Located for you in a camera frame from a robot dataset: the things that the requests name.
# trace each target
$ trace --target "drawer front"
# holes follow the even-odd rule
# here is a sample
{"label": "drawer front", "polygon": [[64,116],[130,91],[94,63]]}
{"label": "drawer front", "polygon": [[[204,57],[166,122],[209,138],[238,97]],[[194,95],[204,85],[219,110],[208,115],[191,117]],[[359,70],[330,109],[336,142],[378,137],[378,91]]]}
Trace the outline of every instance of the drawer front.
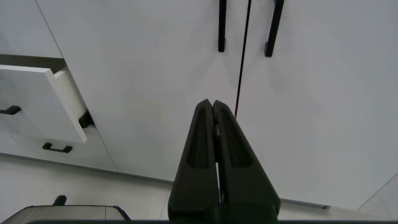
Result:
{"label": "drawer front", "polygon": [[17,154],[21,151],[22,148],[9,133],[0,132],[0,153]]}
{"label": "drawer front", "polygon": [[49,68],[0,65],[0,131],[85,142],[78,119],[86,110],[67,68],[53,74]]}
{"label": "drawer front", "polygon": [[[27,138],[25,136],[12,134],[22,148],[20,151],[13,154],[76,166],[116,171],[97,129],[89,126],[84,129],[84,132],[87,136],[86,143],[51,140],[46,138]],[[50,148],[54,151],[43,149],[46,143],[50,143]],[[71,147],[68,153],[60,152],[67,146]]]}

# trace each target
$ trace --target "drawer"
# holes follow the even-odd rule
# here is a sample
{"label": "drawer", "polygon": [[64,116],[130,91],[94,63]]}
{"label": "drawer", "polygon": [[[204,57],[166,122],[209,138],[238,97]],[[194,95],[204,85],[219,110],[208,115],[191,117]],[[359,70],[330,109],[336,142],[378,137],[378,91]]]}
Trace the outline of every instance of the drawer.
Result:
{"label": "drawer", "polygon": [[[86,143],[50,140],[46,138],[28,138],[18,134],[11,134],[22,149],[13,153],[5,153],[76,166],[116,171],[97,129],[94,126],[89,126],[84,129],[84,132],[87,136]],[[43,149],[46,143],[51,144],[51,149],[59,151]],[[71,150],[69,152],[61,152],[67,146],[71,147]]]}
{"label": "drawer", "polygon": [[0,152],[13,154],[21,150],[22,148],[9,133],[0,133]]}
{"label": "drawer", "polygon": [[63,59],[0,55],[1,132],[83,143],[86,111]]}

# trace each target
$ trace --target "open drawer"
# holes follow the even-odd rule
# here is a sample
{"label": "open drawer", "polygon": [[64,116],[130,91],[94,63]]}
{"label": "open drawer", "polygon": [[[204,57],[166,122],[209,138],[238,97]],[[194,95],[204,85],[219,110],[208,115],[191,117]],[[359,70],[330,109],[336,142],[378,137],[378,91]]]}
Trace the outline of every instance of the open drawer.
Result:
{"label": "open drawer", "polygon": [[85,142],[86,105],[63,59],[0,55],[0,131]]}
{"label": "open drawer", "polygon": [[47,138],[30,138],[11,134],[20,150],[0,149],[0,152],[45,161],[116,171],[112,160],[94,126],[84,129],[86,143],[61,141]]}

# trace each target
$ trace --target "drawer handle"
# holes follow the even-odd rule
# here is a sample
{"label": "drawer handle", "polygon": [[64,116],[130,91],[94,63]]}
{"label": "drawer handle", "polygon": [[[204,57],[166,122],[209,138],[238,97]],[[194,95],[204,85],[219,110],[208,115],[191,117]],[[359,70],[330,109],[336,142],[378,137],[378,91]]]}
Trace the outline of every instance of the drawer handle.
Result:
{"label": "drawer handle", "polygon": [[226,0],[220,0],[218,13],[218,52],[225,51]]}
{"label": "drawer handle", "polygon": [[266,42],[266,47],[264,48],[264,55],[266,57],[271,57],[274,52],[276,34],[278,33],[278,27],[280,22],[280,16],[282,15],[282,9],[284,7],[284,0],[274,0],[275,9],[274,15],[272,16],[271,29],[269,31],[268,41]]}
{"label": "drawer handle", "polygon": [[0,114],[8,114],[8,115],[14,115],[18,112],[20,112],[22,109],[19,106],[10,106],[6,110],[0,110]]}
{"label": "drawer handle", "polygon": [[63,149],[52,149],[51,146],[52,146],[51,143],[46,142],[43,145],[43,149],[49,150],[49,151],[54,151],[54,152],[63,152],[63,153],[69,153],[73,149],[71,146],[65,146],[65,148],[63,148]]}

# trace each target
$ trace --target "white cabinet door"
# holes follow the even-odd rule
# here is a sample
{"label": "white cabinet door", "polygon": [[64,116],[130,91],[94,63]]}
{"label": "white cabinet door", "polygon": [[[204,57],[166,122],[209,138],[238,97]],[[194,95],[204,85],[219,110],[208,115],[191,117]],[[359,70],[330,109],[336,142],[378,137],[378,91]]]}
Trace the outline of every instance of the white cabinet door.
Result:
{"label": "white cabinet door", "polygon": [[[76,166],[116,171],[97,129],[89,126],[84,130],[87,136],[86,143],[59,141],[47,138],[28,138],[26,136],[12,134],[22,148],[18,151],[6,151],[5,153]],[[54,151],[43,149],[46,143],[50,143],[51,149],[54,149]],[[71,147],[68,153],[60,152],[67,146]]]}
{"label": "white cabinet door", "polygon": [[[16,113],[7,113],[19,107]],[[87,110],[67,68],[0,64],[0,131],[85,142],[78,119]]]}
{"label": "white cabinet door", "polygon": [[119,172],[174,180],[197,103],[234,110],[247,1],[46,1],[46,21]]}
{"label": "white cabinet door", "polygon": [[238,123],[282,198],[357,209],[398,172],[398,1],[254,0]]}
{"label": "white cabinet door", "polygon": [[0,1],[0,54],[62,58],[35,0]]}
{"label": "white cabinet door", "polygon": [[16,154],[21,150],[22,148],[9,133],[0,132],[0,153]]}

